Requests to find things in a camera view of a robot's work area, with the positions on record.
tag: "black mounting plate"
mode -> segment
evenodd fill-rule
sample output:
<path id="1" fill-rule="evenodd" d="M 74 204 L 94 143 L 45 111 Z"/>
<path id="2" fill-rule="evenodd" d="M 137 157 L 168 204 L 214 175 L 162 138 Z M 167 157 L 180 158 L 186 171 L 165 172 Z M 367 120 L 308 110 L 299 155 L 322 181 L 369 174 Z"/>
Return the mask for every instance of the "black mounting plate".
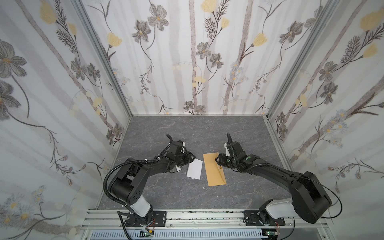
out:
<path id="1" fill-rule="evenodd" d="M 252 211 L 252 210 L 243 211 L 243 213 L 244 213 L 244 220 L 243 220 L 243 222 L 247 226 L 264 226 L 264 224 L 259 222 L 259 218 L 257 216 L 258 212 L 259 212 L 258 210 L 255 210 L 255 211 Z M 284 221 L 283 218 L 278 218 L 278 219 L 274 219 L 274 220 L 279 224 L 279 226 L 285 226 L 285 221 Z M 273 222 L 269 226 L 276 226 L 276 223 Z"/>
<path id="2" fill-rule="evenodd" d="M 153 218 L 155 218 L 155 227 L 165 227 L 167 212 L 153 211 Z M 126 227 L 142 227 L 141 224 L 136 222 L 136 214 L 129 214 L 124 223 Z"/>

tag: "yellow envelope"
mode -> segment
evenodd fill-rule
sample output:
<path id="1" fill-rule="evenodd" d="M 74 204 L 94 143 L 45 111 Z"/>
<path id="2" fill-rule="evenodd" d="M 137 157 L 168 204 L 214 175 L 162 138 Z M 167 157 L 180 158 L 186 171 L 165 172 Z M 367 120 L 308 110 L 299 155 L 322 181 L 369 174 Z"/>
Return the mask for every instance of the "yellow envelope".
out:
<path id="1" fill-rule="evenodd" d="M 203 154 L 208 186 L 226 185 L 223 167 L 215 162 L 218 152 Z"/>

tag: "white card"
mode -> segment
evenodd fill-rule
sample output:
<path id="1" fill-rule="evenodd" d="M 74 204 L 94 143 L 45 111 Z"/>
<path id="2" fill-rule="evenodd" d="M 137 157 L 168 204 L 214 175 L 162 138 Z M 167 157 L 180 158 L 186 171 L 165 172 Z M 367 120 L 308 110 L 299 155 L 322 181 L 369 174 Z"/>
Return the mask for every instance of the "white card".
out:
<path id="1" fill-rule="evenodd" d="M 202 167 L 203 167 L 203 161 L 201 161 L 199 159 L 195 159 L 188 166 L 187 177 L 191 177 L 194 179 L 200 179 Z"/>

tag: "gray work surface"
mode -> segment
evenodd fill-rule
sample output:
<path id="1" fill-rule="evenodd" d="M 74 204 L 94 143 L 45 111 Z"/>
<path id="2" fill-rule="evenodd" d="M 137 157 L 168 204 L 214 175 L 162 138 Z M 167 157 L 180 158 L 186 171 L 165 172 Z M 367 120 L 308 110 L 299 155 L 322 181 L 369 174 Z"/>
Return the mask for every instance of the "gray work surface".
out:
<path id="1" fill-rule="evenodd" d="M 204 153 L 225 153 L 227 132 L 247 154 L 255 154 L 282 167 L 262 117 L 133 117 L 115 165 L 127 158 L 152 159 L 167 146 L 166 133 L 182 140 L 188 151 L 204 160 Z M 276 184 L 255 175 L 224 168 L 226 185 L 208 186 L 205 167 L 200 180 L 186 176 L 188 165 L 174 174 L 148 178 L 143 196 L 154 209 L 247 209 L 258 208 L 268 199 L 285 199 L 290 194 Z M 123 209 L 103 196 L 99 209 Z"/>

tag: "floral wallpaper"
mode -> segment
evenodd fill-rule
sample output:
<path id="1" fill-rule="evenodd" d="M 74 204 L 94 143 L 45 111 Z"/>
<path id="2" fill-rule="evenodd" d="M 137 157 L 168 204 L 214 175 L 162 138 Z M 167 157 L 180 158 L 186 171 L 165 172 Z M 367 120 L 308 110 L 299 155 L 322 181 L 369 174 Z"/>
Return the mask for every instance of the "floral wallpaper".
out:
<path id="1" fill-rule="evenodd" d="M 384 233 L 382 66 L 383 2 L 343 0 L 269 116 L 294 169 L 315 173 L 340 197 L 343 212 L 328 221 L 339 240 Z M 340 210 L 331 198 L 326 216 Z"/>
<path id="2" fill-rule="evenodd" d="M 82 2 L 133 113 L 185 115 L 266 114 L 326 4 Z"/>
<path id="3" fill-rule="evenodd" d="M 72 4 L 0 6 L 0 231 L 79 239 L 128 118 Z"/>

